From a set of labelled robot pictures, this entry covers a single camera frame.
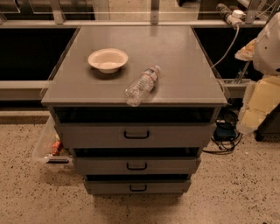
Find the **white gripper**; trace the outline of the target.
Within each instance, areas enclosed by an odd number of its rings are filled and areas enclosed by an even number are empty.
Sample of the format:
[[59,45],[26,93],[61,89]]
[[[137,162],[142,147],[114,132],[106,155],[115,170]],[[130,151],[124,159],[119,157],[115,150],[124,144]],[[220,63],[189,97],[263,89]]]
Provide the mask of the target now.
[[[252,39],[234,57],[251,61],[255,52],[256,39]],[[245,90],[243,105],[238,115],[236,128],[242,134],[257,130],[265,118],[280,103],[280,77],[266,76],[258,82],[251,81]]]

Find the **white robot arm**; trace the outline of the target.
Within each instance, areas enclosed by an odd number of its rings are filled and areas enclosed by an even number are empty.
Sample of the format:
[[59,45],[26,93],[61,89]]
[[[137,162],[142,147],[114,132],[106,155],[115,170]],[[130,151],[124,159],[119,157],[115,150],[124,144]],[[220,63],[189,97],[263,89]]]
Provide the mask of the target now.
[[247,85],[238,115],[237,130],[250,134],[280,103],[280,12],[235,57],[251,61],[254,69],[263,74],[259,81]]

